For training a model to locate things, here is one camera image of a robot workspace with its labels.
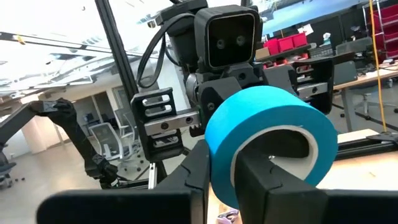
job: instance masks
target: wooden table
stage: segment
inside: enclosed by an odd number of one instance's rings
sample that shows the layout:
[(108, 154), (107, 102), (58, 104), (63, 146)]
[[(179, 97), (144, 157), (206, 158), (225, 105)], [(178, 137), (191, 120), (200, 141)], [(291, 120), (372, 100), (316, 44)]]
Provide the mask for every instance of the wooden table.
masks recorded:
[[(380, 65), (381, 68), (388, 67), (389, 70), (380, 69), (380, 78), (391, 78), (398, 76), (398, 63), (396, 62), (395, 65)], [(335, 85), (333, 87), (334, 90), (341, 90), (341, 98), (343, 100), (343, 107), (344, 107), (344, 114), (347, 122), (348, 131), (357, 131), (357, 117), (355, 115), (355, 108), (353, 103), (353, 94), (349, 90), (350, 87), (362, 85), (365, 83), (373, 82), (377, 80), (377, 71), (368, 72), (366, 75), (359, 76), (357, 80), (343, 83), (340, 85)]]
[[(339, 134), (338, 142), (363, 139), (377, 134), (371, 129)], [(320, 189), (398, 190), (398, 152), (345, 159), (333, 163), (325, 178), (318, 184)], [(218, 214), (229, 210), (209, 190), (207, 224), (215, 224)]]

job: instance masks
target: tape roll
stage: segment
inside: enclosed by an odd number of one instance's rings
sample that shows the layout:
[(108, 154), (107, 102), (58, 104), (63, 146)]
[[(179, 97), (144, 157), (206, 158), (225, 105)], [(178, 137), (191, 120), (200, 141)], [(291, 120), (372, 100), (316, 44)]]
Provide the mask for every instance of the tape roll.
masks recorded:
[(211, 185), (223, 203), (238, 208), (233, 177), (239, 150), (277, 129), (300, 132), (308, 141), (309, 152), (303, 159), (276, 157), (272, 162), (314, 186), (324, 178), (338, 150), (337, 132), (329, 119), (285, 90), (251, 87), (224, 101), (205, 131), (211, 155)]

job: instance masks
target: door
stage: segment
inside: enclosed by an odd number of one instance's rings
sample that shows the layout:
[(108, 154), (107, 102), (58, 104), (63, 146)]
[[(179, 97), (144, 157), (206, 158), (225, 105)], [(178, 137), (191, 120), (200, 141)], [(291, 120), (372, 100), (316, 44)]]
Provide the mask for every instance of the door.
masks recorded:
[(118, 104), (118, 108), (130, 108), (130, 100), (127, 99), (127, 95), (124, 91), (123, 86), (113, 88), (113, 94), (116, 97), (116, 103)]

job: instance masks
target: floor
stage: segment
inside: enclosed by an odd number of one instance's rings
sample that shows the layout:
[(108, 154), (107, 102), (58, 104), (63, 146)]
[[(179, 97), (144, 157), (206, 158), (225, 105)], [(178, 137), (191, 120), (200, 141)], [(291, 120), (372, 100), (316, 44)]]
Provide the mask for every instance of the floor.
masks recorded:
[[(393, 88), (383, 89), (383, 100), (387, 103), (398, 105), (398, 84)], [(377, 101), (377, 95), (372, 96), (374, 101)], [(356, 96), (354, 102), (359, 102), (360, 96)], [(342, 105), (340, 97), (336, 97), (335, 104)], [(347, 132), (345, 119), (340, 117), (341, 109), (333, 107), (328, 117), (335, 124), (336, 130), (341, 133)], [(381, 120), (379, 108), (370, 108), (369, 114), (378, 120)], [(398, 126), (398, 114), (394, 114), (393, 110), (388, 108), (385, 110), (386, 121), (389, 124)], [(366, 121), (363, 118), (358, 118), (359, 128), (371, 128), (375, 131), (382, 131), (380, 124)], [(184, 144), (188, 148), (192, 148), (198, 139), (191, 138), (188, 132), (183, 132)], [(92, 139), (95, 148), (98, 145)], [(184, 156), (178, 156), (166, 160), (165, 166), (167, 172), (172, 172), (184, 159)], [(17, 166), (12, 170), (11, 175), (18, 182), (14, 182), (14, 186), (10, 189), (0, 190), (0, 223), (14, 224), (14, 223), (35, 223), (35, 211), (40, 202), (49, 195), (57, 193), (66, 189), (98, 189), (99, 184), (86, 176), (83, 168), (83, 159), (80, 157), (78, 151), (70, 143), (65, 146), (55, 147), (39, 154), (27, 154), (15, 158)], [(141, 175), (140, 179), (148, 178), (148, 171), (145, 171), (148, 166), (147, 161), (141, 165), (141, 172), (136, 172), (134, 169), (120, 171), (120, 175), (126, 176), (130, 179), (135, 179)]]

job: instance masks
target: black bolt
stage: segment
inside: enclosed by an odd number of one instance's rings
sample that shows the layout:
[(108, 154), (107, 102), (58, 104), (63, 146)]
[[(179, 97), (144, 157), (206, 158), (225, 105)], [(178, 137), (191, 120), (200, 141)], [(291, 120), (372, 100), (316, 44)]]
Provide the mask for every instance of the black bolt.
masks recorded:
[(238, 75), (238, 79), (239, 80), (244, 80), (246, 78), (246, 74), (245, 73), (240, 73), (239, 75)]
[(187, 118), (185, 119), (185, 122), (187, 122), (187, 124), (192, 123), (192, 121), (193, 121), (193, 119), (192, 119), (191, 117), (187, 117)]
[(207, 104), (207, 109), (209, 109), (209, 110), (211, 110), (211, 111), (214, 110), (214, 107), (215, 107), (215, 106), (214, 106), (214, 103), (208, 103), (208, 104)]
[(162, 128), (163, 130), (166, 130), (167, 128), (169, 128), (169, 124), (167, 124), (166, 122), (162, 123), (160, 125), (160, 128)]

